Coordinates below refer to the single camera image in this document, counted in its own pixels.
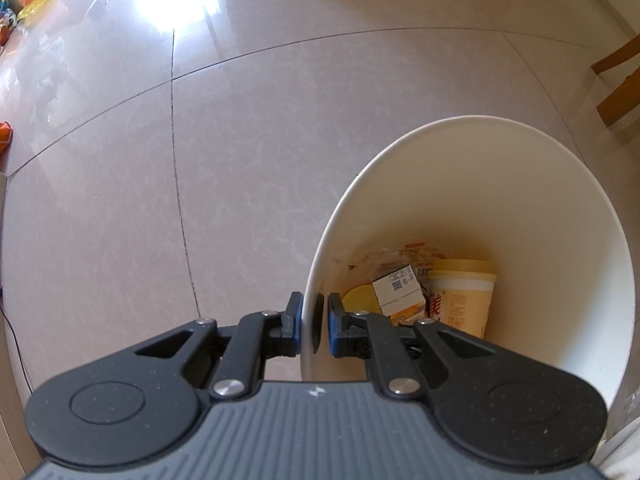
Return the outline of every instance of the black cable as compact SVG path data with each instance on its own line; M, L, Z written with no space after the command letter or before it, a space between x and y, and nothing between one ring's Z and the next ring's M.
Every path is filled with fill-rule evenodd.
M29 379L27 377L27 370L24 367L24 360L22 359L22 352L20 352L20 345L18 345L18 338L15 335L15 330L11 324L11 321L9 321L9 318L4 313L4 304L2 303L2 287L0 287L0 312L2 312L2 317L4 317L4 320L7 322L7 324L9 325L9 328L11 329L11 333L14 335L15 349L18 351L18 359L20 359L20 366L22 367L22 374L24 375L24 381L27 383L27 388L29 389L29 393L32 394L33 390L31 389L31 385L29 384Z

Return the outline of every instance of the silver screw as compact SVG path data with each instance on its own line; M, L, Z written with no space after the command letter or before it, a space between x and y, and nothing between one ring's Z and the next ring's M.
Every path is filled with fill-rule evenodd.
M409 377L391 379L387 387L395 394L414 394L420 389L420 383Z
M213 385L213 391L222 397L231 397L244 392L244 383L238 379L222 379Z

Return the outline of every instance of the wooden chair leg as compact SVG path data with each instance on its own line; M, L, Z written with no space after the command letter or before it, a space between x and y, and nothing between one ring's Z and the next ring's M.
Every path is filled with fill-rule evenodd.
M596 74L599 74L600 72L609 70L609 68L613 68L620 63L628 61L636 54L640 54L640 34L625 43L613 54L609 54L607 57L603 57L600 61L592 64L591 68Z
M640 105L640 68L636 68L632 75L598 105L598 113L602 121L607 126L611 126L638 105Z

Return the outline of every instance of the yellow plastic bag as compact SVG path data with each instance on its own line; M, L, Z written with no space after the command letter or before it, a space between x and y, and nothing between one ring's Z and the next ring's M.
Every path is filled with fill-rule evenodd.
M43 6L47 0L33 0L29 5L24 7L23 10L18 14L18 21L28 16L31 16L34 12L36 12L41 6Z

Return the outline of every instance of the trash can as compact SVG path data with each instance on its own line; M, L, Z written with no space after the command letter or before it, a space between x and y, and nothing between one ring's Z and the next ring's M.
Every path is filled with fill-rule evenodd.
M302 311L302 378L364 378L311 341L318 292L340 290L363 254L424 240L448 258L490 260L498 276L485 339L572 372L610 406L635 319L631 257L618 216L583 163L539 130L463 116L414 130L374 158L338 202Z

